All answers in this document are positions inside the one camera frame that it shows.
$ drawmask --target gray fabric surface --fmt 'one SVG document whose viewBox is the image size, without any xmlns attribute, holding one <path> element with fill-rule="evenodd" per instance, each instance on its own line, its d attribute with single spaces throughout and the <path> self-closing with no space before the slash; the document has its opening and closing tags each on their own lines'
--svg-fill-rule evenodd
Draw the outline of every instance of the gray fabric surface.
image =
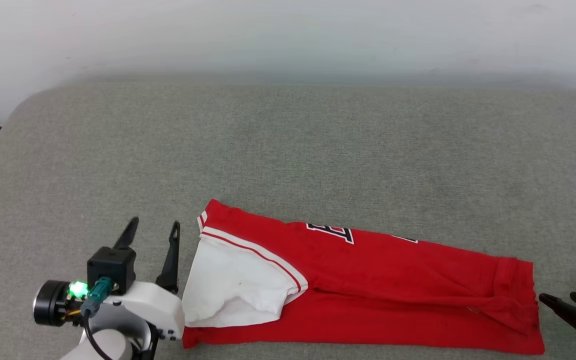
<svg viewBox="0 0 576 360">
<path fill-rule="evenodd" d="M 87 84 L 21 104 L 0 133 L 0 359 L 58 359 L 80 331 L 35 325 L 48 279 L 141 222 L 154 281 L 175 219 L 180 282 L 210 198 L 283 221 L 393 233 L 534 262 L 535 291 L 576 291 L 576 91 Z M 547 359 L 576 331 L 544 306 Z M 254 343 L 158 347 L 178 359 L 519 359 L 486 350 Z"/>
</svg>

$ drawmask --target white sleeve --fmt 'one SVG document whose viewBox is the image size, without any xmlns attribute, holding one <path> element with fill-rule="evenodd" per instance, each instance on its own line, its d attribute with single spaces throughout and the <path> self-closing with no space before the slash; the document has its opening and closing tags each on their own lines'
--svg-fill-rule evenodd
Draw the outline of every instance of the white sleeve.
<svg viewBox="0 0 576 360">
<path fill-rule="evenodd" d="M 225 328 L 276 321 L 297 292 L 292 278 L 254 251 L 201 235 L 183 290 L 185 325 Z"/>
</svg>

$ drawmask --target green led light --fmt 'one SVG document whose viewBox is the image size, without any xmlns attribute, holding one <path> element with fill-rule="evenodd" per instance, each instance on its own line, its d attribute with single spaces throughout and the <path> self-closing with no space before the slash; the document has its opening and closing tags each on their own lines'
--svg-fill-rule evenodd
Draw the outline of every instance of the green led light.
<svg viewBox="0 0 576 360">
<path fill-rule="evenodd" d="M 88 284 L 82 281 L 75 281 L 70 284 L 68 292 L 74 297 L 82 298 L 88 294 Z"/>
</svg>

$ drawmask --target cable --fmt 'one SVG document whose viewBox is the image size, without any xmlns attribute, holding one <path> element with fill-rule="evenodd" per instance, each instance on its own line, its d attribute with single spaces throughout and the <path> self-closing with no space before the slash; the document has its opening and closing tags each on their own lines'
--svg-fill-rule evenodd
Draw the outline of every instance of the cable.
<svg viewBox="0 0 576 360">
<path fill-rule="evenodd" d="M 96 351 L 96 353 L 98 353 L 98 355 L 101 356 L 103 360 L 114 360 L 112 357 L 108 356 L 107 353 L 101 350 L 101 347 L 99 347 L 99 344 L 97 344 L 95 338 L 92 337 L 92 331 L 90 331 L 89 317 L 90 317 L 90 310 L 86 309 L 84 312 L 84 316 L 82 317 L 81 320 L 81 325 L 83 326 L 84 331 L 86 332 L 86 337 L 90 342 L 90 345 L 92 346 L 94 351 Z"/>
<path fill-rule="evenodd" d="M 82 312 L 81 309 L 73 310 L 73 311 L 71 311 L 71 312 L 66 312 L 66 314 L 63 315 L 63 316 L 61 317 L 61 319 L 62 319 L 62 321 L 64 321 L 64 320 L 66 320 L 67 317 L 71 317 L 71 316 L 73 316 L 73 315 L 77 315 L 77 314 L 79 314 L 79 313 L 81 313 L 81 312 Z"/>
</svg>

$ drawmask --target white trim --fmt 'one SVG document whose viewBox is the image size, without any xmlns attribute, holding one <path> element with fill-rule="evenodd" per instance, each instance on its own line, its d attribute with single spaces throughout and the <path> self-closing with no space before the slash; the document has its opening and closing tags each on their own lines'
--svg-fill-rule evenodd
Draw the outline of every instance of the white trim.
<svg viewBox="0 0 576 360">
<path fill-rule="evenodd" d="M 256 244 L 247 240 L 242 239 L 241 237 L 237 237 L 235 235 L 229 234 L 226 231 L 222 231 L 222 230 L 218 230 L 217 228 L 214 227 L 210 227 L 210 226 L 205 226 L 203 228 L 203 231 L 201 232 L 202 235 L 206 235 L 206 236 L 210 236 L 210 235 L 216 235 L 217 237 L 222 237 L 224 239 L 227 239 L 228 241 L 231 241 L 235 244 L 238 244 L 240 246 L 243 246 L 245 248 L 249 248 L 252 249 L 254 251 L 257 251 L 259 254 L 261 254 L 263 257 L 273 260 L 274 262 L 277 262 L 277 264 L 280 264 L 284 269 L 286 269 L 286 271 L 288 271 L 288 275 L 291 280 L 292 280 L 292 276 L 297 280 L 297 282 L 299 283 L 299 286 L 301 287 L 301 292 L 304 292 L 304 290 L 306 288 L 308 288 L 308 280 L 306 280 L 306 278 L 302 275 L 302 273 L 300 273 L 299 271 L 297 271 L 297 269 L 295 269 L 295 267 L 293 265 L 290 264 L 290 262 L 282 259 L 280 256 L 275 255 L 274 253 L 266 250 L 266 248 L 264 248 L 263 246 L 261 246 L 260 244 Z M 213 236 L 211 236 L 211 239 L 216 239 L 218 241 L 220 241 L 222 244 L 226 244 L 227 246 L 233 246 L 232 244 L 228 244 L 222 240 L 220 240 L 219 238 L 215 238 Z M 277 269 L 279 269 L 282 272 L 285 272 L 283 269 L 281 269 L 281 267 L 274 265 Z"/>
<path fill-rule="evenodd" d="M 201 215 L 197 216 L 197 224 L 199 225 L 199 232 L 204 231 L 204 224 L 208 220 L 208 214 L 204 211 Z"/>
</svg>

